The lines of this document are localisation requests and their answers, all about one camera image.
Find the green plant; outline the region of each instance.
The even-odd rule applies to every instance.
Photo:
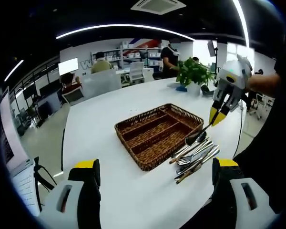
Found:
[[[199,85],[208,85],[209,80],[214,80],[213,74],[207,67],[194,62],[191,57],[186,61],[179,61],[176,69],[178,70],[176,81],[183,86],[189,85],[192,81]]]

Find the keyboard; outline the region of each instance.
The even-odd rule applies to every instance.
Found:
[[[34,165],[21,171],[12,179],[14,187],[22,199],[24,205],[29,209],[32,215],[40,214],[34,178]]]

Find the air conditioning vent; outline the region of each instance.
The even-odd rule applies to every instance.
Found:
[[[163,15],[182,7],[186,5],[177,0],[140,0],[131,7],[131,10]]]

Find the ceiling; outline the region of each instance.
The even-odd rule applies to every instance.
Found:
[[[245,44],[242,26],[232,0],[180,0],[187,6],[165,15],[133,11],[138,0],[43,0],[13,1],[5,9],[3,27],[5,68],[3,81],[19,60],[25,62],[8,80],[19,81],[37,65],[70,46],[114,38],[169,39],[171,34],[139,28],[101,28],[70,35],[57,35],[100,24],[143,24],[188,34],[196,39],[217,37],[219,42]],[[249,30],[251,45],[258,52],[276,56],[282,47],[282,23],[267,9],[265,0],[239,0]]]

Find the potted plant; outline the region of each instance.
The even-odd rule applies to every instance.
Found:
[[[195,96],[200,94],[200,88],[203,84],[208,85],[209,80],[214,80],[213,74],[207,67],[196,63],[190,57],[186,61],[178,62],[177,82],[187,88],[187,91]]]

